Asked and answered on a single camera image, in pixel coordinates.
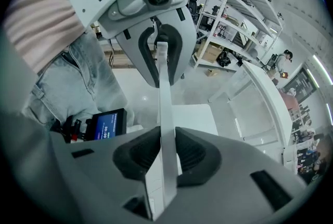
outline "blue screen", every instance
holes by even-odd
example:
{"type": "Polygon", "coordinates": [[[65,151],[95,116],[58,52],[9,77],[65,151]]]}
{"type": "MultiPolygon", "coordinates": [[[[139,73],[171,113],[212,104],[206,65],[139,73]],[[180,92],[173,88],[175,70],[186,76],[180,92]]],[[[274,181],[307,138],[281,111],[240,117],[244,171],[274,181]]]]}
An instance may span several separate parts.
{"type": "Polygon", "coordinates": [[[108,139],[116,136],[116,123],[117,113],[98,117],[94,140],[108,139]]]}

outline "light blue jeans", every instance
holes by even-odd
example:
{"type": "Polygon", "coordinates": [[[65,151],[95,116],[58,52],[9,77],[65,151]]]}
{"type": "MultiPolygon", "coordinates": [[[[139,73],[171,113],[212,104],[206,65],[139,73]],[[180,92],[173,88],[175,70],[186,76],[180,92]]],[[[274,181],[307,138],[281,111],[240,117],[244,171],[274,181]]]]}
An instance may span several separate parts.
{"type": "Polygon", "coordinates": [[[120,108],[126,109],[127,126],[132,126],[133,110],[89,29],[39,73],[22,113],[48,129],[73,115],[73,122],[81,120],[80,130],[85,132],[85,121],[93,114],[120,108]]]}

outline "floor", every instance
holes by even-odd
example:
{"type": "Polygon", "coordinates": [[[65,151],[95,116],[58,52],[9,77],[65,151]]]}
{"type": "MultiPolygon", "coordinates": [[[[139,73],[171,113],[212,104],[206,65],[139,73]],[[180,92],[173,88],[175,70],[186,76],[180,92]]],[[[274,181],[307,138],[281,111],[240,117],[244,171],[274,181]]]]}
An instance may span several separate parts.
{"type": "MultiPolygon", "coordinates": [[[[171,87],[173,105],[208,104],[212,110],[219,136],[240,140],[227,98],[219,97],[214,103],[208,103],[211,97],[233,72],[221,70],[217,76],[207,77],[207,67],[196,70],[188,66],[185,79],[171,87]]],[[[136,69],[113,69],[113,72],[131,103],[136,124],[144,128],[156,126],[158,115],[158,90],[149,86],[136,69]]]]}

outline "cable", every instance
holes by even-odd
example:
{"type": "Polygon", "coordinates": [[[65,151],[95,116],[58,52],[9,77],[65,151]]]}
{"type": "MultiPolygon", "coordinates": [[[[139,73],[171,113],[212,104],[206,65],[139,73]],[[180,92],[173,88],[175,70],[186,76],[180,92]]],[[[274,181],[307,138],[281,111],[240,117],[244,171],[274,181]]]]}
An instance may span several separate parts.
{"type": "Polygon", "coordinates": [[[111,68],[113,68],[113,62],[114,62],[114,49],[113,49],[113,45],[112,45],[112,42],[111,42],[111,39],[108,39],[108,42],[110,43],[110,46],[111,46],[111,54],[110,54],[110,57],[109,57],[109,65],[111,68]]]}

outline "white robot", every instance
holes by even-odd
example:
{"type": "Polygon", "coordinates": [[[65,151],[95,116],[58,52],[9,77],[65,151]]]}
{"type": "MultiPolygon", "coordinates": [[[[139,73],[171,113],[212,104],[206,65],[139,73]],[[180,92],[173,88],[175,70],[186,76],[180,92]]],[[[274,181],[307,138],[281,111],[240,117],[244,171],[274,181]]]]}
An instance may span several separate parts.
{"type": "MultiPolygon", "coordinates": [[[[163,88],[170,88],[183,74],[196,41],[187,0],[70,1],[85,26],[98,21],[105,38],[117,39],[149,85],[159,88],[163,73],[169,81],[163,88]],[[159,69],[147,46],[153,17],[161,23],[158,47],[168,45],[168,64],[164,53],[159,69]]],[[[170,109],[167,99],[161,111],[170,109]]],[[[300,179],[248,144],[174,127],[170,118],[164,114],[153,129],[66,144],[57,133],[7,113],[0,134],[20,128],[1,143],[18,184],[62,222],[151,223],[145,174],[160,150],[165,211],[156,223],[284,220],[287,204],[304,190],[300,179]]]]}

